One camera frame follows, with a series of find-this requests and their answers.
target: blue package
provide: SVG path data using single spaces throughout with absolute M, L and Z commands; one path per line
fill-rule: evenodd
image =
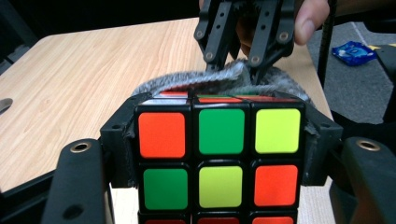
M 376 58 L 375 52 L 372 49 L 354 41 L 349 41 L 343 46 L 332 48 L 332 55 L 350 66 L 361 65 Z

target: wooden table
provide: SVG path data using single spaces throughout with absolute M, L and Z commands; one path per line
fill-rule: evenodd
M 140 83 L 167 73 L 204 70 L 192 37 L 197 19 L 53 35 L 40 40 L 2 76 L 0 188 L 12 189 L 56 167 L 61 149 L 98 138 L 101 126 Z M 330 110 L 306 47 L 277 64 Z M 118 223 L 136 223 L 136 190 L 113 192 Z M 302 188 L 299 223 L 334 223 L 326 188 Z

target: gray fabric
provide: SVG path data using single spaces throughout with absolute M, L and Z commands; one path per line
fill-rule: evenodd
M 161 91 L 194 91 L 205 94 L 258 94 L 271 96 L 274 91 L 295 95 L 313 104 L 303 88 L 284 71 L 271 67 L 260 85 L 252 85 L 246 60 L 236 60 L 226 64 L 218 72 L 177 72 L 154 78 L 137 87 L 133 95 L 151 92 L 157 95 Z

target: rubik's cube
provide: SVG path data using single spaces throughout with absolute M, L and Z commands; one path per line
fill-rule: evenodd
M 163 92 L 134 113 L 139 223 L 296 223 L 302 102 Z

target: floor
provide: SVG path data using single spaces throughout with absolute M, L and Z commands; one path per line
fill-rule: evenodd
M 315 66 L 318 66 L 320 38 L 321 31 L 316 31 L 307 45 Z M 350 40 L 364 45 L 384 45 L 396 43 L 396 35 L 374 34 L 360 22 L 349 22 L 334 28 L 331 48 Z M 16 62 L 28 49 L 20 46 L 8 58 Z M 0 63 L 0 74 L 10 66 L 7 61 Z M 360 66 L 347 66 L 329 56 L 324 91 L 331 110 L 357 122 L 380 123 L 392 88 L 377 60 Z

